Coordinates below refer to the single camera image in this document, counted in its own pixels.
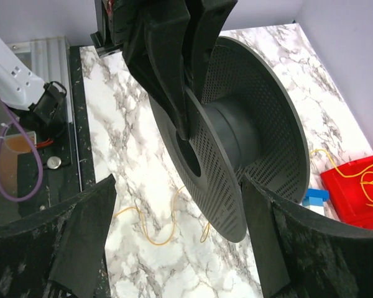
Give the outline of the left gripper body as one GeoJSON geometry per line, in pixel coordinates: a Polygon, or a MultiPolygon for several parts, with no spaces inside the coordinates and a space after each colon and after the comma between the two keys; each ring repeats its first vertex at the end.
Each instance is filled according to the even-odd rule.
{"type": "Polygon", "coordinates": [[[98,31],[90,36],[98,56],[121,52],[143,1],[95,0],[94,5],[98,31]]]}

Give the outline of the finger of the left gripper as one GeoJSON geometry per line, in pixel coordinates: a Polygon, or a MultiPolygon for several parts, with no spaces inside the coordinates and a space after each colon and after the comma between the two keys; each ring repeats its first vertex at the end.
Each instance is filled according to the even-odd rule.
{"type": "Polygon", "coordinates": [[[233,0],[188,1],[188,83],[198,100],[217,38],[236,4],[233,0]]]}
{"type": "Polygon", "coordinates": [[[185,1],[142,1],[123,57],[131,75],[189,139],[183,40],[190,14],[185,1]]]}

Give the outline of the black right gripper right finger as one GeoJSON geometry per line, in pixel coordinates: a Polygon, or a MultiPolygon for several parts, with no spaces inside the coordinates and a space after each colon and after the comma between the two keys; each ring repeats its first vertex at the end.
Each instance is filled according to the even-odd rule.
{"type": "Polygon", "coordinates": [[[247,176],[242,200],[264,297],[373,297],[373,230],[317,214],[247,176]]]}

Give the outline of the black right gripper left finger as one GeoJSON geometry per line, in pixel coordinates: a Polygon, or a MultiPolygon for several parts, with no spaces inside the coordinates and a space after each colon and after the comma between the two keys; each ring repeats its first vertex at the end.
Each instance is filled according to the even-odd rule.
{"type": "Polygon", "coordinates": [[[116,200],[109,175],[0,226],[0,297],[93,297],[116,200]]]}

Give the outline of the dark grey perforated spool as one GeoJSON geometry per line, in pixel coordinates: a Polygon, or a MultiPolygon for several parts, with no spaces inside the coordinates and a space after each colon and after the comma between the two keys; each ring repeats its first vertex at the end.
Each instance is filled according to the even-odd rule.
{"type": "Polygon", "coordinates": [[[191,198],[211,226],[238,243],[246,235],[242,178],[299,203],[309,183],[308,146],[284,86],[244,43],[220,36],[203,94],[186,91],[190,138],[150,102],[160,136],[191,198]]]}

